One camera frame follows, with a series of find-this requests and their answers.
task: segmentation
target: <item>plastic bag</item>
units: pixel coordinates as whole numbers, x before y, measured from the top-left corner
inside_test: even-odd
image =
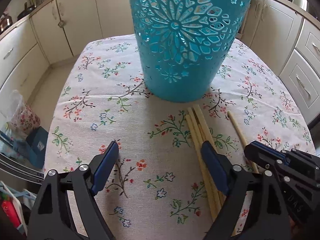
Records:
[[[25,103],[19,91],[12,91],[10,100],[11,104],[4,113],[10,128],[16,128],[16,133],[21,136],[29,135],[40,126],[39,117]]]

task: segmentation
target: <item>floral tablecloth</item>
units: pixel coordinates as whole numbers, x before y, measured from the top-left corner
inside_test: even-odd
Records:
[[[220,154],[250,167],[227,111],[248,141],[315,154],[307,125],[286,87],[235,40],[211,87],[196,101]],[[71,71],[50,127],[45,169],[72,171],[116,140],[120,158],[95,197],[116,239],[202,239],[212,225],[185,115],[192,103],[171,103],[145,87],[134,35],[87,45]],[[241,232],[250,199],[237,223]],[[71,209],[85,234],[76,202]]]

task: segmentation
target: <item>cabinet door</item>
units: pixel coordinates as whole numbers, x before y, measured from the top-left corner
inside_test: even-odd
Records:
[[[320,78],[295,49],[279,77],[309,124],[320,113]]]
[[[302,16],[275,1],[265,0],[250,49],[278,76],[295,46]]]
[[[0,40],[0,88],[18,62],[36,43],[29,20],[22,22]]]
[[[103,38],[132,34],[129,0],[96,0]]]
[[[73,56],[63,28],[58,26],[60,16],[56,0],[36,12],[32,16],[32,21],[40,45],[50,64]]]
[[[10,104],[12,90],[18,90],[25,101],[30,97],[41,76],[47,70],[49,63],[40,47],[36,44],[11,72],[0,89],[0,112],[4,112]]]
[[[90,41],[102,39],[96,0],[57,0],[60,18],[73,55]]]
[[[241,41],[248,47],[251,46],[253,37],[256,33],[263,5],[264,0],[251,0],[247,20],[245,22],[244,30],[241,37]]]

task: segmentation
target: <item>red object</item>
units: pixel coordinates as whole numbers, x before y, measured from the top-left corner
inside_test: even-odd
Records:
[[[21,222],[19,220],[18,214],[14,208],[12,201],[4,200],[1,204],[3,211],[9,217],[10,222],[15,228],[17,228]]]

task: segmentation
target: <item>blue gripper pad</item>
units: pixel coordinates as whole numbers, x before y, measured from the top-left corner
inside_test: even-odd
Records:
[[[202,159],[204,160],[207,168],[210,172],[211,177],[219,191],[221,191],[224,195],[228,195],[229,187],[228,187],[228,175],[221,165],[217,152],[213,149],[212,145],[209,141],[205,141],[201,147],[201,155]],[[232,167],[231,163],[229,162],[228,158],[224,161],[225,164],[230,164],[229,168]]]
[[[117,143],[114,143],[110,148],[105,151],[105,157],[101,161],[99,167],[94,173],[94,184],[91,187],[93,196],[103,190],[107,179],[115,165],[117,158],[119,157],[119,147]]]

